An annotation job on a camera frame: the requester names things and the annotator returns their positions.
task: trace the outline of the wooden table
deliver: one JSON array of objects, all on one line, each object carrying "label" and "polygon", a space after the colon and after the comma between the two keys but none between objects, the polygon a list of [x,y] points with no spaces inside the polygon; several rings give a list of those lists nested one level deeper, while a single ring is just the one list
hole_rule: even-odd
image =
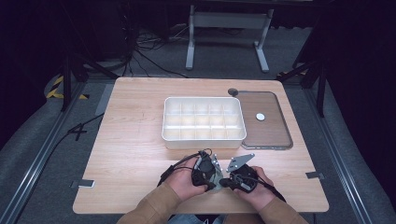
[{"label": "wooden table", "polygon": [[[221,167],[231,157],[255,153],[249,165],[263,167],[298,212],[326,212],[323,188],[314,172],[289,100],[278,81],[194,78],[121,77],[117,79],[83,179],[95,181],[80,188],[73,209],[78,214],[121,214],[133,210],[156,188],[160,175],[194,149],[168,149],[162,139],[163,103],[169,96],[229,96],[228,89],[271,91],[276,94],[290,130],[288,150],[214,149]],[[209,191],[184,202],[178,213],[253,213],[231,190]]]}]

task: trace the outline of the hazard tape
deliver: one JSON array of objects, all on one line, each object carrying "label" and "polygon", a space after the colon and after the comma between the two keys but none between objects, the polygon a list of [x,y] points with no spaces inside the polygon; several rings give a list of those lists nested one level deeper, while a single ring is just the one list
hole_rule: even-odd
[{"label": "hazard tape", "polygon": [[[52,87],[50,88],[49,93],[47,94],[48,99],[49,98],[59,98],[59,99],[64,98],[63,94],[56,92],[63,81],[64,81],[64,76],[62,76],[62,75],[59,75],[58,78],[56,78],[55,82],[53,83]],[[88,99],[90,99],[90,95],[89,94],[81,94],[78,97],[78,99],[88,100]]]}]

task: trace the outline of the person's forearm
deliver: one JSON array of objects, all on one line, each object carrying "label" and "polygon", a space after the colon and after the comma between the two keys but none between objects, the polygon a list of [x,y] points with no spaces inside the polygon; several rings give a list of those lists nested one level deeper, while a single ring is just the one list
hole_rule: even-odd
[{"label": "person's forearm", "polygon": [[266,224],[308,223],[290,205],[284,203],[278,198],[274,198],[270,203],[268,203],[259,214]]},{"label": "person's forearm", "polygon": [[180,203],[181,200],[169,185],[162,183],[142,199],[135,210],[125,214],[118,224],[166,223],[168,218],[175,213]]}]

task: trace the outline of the human arm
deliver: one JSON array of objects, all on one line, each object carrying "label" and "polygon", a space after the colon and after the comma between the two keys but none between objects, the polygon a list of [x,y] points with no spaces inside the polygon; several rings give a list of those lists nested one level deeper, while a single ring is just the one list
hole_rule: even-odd
[{"label": "human arm", "polygon": [[191,182],[190,168],[196,160],[192,158],[181,163],[158,188],[140,201],[135,210],[125,214],[118,223],[166,223],[179,204],[204,193],[205,186],[195,187]]},{"label": "human arm", "polygon": [[[261,167],[252,166],[252,168],[263,181],[271,186],[274,185],[274,182],[265,175]],[[307,223],[290,205],[278,199],[271,190],[262,184],[258,184],[250,193],[245,193],[240,189],[234,189],[233,192],[250,203],[266,224]]]}]

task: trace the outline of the plastic container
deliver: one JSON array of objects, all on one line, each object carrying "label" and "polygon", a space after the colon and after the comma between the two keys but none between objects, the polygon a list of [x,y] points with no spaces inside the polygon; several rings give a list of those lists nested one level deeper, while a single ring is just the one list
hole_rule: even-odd
[{"label": "plastic container", "polygon": [[163,111],[163,140],[170,149],[238,148],[247,132],[233,97],[169,97]]}]

